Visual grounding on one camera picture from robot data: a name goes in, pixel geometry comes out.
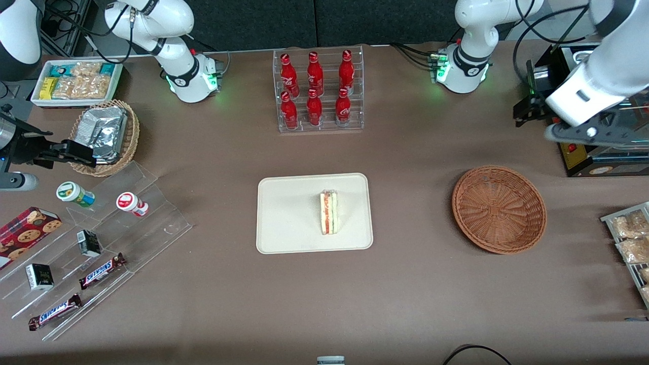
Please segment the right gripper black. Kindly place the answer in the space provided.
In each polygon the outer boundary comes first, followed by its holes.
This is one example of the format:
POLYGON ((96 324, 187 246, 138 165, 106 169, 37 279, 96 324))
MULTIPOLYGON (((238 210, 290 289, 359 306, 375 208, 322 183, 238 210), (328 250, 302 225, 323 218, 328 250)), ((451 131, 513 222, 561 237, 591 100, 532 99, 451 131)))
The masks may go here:
POLYGON ((14 118, 5 119, 5 131, 6 167, 27 164, 53 169, 55 162, 76 163, 90 168, 96 166, 93 149, 72 139, 52 144, 46 136, 53 135, 53 132, 42 131, 14 118))

